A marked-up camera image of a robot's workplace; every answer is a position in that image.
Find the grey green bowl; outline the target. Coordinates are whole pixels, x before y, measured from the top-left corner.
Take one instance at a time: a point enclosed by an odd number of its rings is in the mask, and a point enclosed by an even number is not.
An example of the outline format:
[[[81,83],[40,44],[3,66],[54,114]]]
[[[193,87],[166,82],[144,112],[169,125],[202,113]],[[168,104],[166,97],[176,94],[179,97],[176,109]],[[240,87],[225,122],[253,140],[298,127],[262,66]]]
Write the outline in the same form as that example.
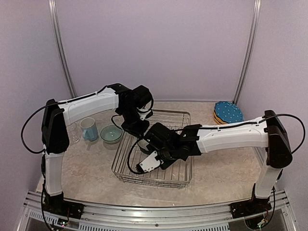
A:
[[[118,143],[121,140],[122,134],[123,130],[115,125],[108,125],[100,132],[101,139],[107,144]]]

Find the light blue faceted mug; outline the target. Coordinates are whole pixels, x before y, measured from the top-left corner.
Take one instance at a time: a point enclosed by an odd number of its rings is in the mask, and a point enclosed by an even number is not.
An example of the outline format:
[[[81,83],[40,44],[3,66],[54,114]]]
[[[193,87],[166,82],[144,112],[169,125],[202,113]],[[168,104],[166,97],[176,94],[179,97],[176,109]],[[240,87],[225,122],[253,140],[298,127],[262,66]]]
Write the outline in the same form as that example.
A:
[[[98,130],[94,118],[86,117],[80,121],[79,125],[85,141],[96,141],[98,139]]]

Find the yellow speckled plate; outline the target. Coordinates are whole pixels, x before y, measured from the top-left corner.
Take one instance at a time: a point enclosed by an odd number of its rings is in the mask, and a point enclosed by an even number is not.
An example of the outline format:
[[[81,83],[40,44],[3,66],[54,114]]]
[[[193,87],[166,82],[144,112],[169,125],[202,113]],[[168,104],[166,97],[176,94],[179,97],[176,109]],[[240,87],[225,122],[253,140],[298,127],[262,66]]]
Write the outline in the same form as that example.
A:
[[[217,117],[213,117],[214,121],[219,124],[219,125],[224,125],[227,124],[227,122],[222,121],[221,119],[217,118]]]
[[[217,113],[216,111],[214,110],[213,111],[213,119],[214,121],[219,124],[219,125],[225,125],[225,124],[228,124],[228,122],[226,120],[224,120],[223,118],[221,118]]]

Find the clear drinking glass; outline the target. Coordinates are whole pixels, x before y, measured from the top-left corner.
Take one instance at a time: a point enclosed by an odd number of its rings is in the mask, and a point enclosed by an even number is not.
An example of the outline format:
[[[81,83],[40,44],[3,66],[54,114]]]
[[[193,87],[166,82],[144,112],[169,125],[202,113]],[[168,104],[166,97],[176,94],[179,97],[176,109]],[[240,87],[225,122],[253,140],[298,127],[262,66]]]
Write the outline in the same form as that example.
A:
[[[80,132],[77,123],[72,123],[67,128],[68,137],[71,142],[77,143],[80,140]]]

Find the dark teal bowl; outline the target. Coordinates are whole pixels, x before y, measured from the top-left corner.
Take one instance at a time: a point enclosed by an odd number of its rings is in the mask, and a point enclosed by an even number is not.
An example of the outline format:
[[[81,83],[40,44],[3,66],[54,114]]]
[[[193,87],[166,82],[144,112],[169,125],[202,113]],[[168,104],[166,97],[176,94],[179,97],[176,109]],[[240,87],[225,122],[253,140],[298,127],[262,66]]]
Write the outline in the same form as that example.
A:
[[[143,154],[150,155],[154,151],[152,145],[146,140],[138,141],[137,145]]]

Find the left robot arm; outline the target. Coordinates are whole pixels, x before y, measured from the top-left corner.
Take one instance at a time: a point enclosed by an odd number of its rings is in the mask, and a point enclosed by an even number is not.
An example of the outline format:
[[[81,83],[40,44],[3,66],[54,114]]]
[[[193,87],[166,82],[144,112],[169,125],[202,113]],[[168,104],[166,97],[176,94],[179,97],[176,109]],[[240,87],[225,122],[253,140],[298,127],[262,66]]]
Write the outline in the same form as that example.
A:
[[[21,139],[21,142],[30,153],[43,155],[43,205],[57,214],[67,210],[62,191],[62,163],[69,147],[67,127],[94,114],[115,110],[116,114],[124,119],[121,128],[141,139],[149,127],[147,119],[153,114],[153,104],[153,96],[147,87],[140,85],[131,90],[115,83],[70,100],[48,100],[45,106],[36,110],[25,124],[38,112],[44,112],[41,124],[43,148],[34,151],[26,145],[24,139]]]

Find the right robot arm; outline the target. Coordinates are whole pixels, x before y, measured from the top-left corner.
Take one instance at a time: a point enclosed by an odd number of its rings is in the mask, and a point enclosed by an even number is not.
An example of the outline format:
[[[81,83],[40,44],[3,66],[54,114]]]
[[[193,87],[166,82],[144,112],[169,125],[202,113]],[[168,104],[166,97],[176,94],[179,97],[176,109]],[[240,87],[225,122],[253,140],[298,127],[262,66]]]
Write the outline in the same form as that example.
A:
[[[290,147],[287,132],[279,120],[283,114],[272,110],[262,117],[226,125],[190,125],[169,129],[155,123],[147,131],[144,140],[152,152],[137,166],[150,172],[163,164],[170,166],[176,160],[186,160],[217,150],[261,147],[267,157],[261,173],[253,186],[252,198],[246,203],[249,213],[255,214],[269,204],[272,188],[281,171],[291,164],[294,151]]]

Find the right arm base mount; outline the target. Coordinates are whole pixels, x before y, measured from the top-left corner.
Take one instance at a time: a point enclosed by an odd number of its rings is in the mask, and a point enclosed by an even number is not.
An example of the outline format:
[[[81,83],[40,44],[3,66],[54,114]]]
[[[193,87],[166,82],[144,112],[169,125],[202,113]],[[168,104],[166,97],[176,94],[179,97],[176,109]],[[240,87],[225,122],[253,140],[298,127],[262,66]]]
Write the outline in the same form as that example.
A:
[[[250,215],[266,212],[271,210],[269,198],[258,199],[251,198],[249,200],[235,202],[230,204],[232,218],[242,218]]]

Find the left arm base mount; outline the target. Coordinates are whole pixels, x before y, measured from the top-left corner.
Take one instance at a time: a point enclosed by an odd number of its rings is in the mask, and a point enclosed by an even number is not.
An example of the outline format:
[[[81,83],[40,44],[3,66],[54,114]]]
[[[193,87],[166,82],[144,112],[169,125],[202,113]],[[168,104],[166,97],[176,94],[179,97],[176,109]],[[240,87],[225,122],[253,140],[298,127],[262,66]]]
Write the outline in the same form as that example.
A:
[[[67,218],[81,219],[84,205],[82,203],[67,201],[62,192],[56,196],[44,193],[43,210]]]

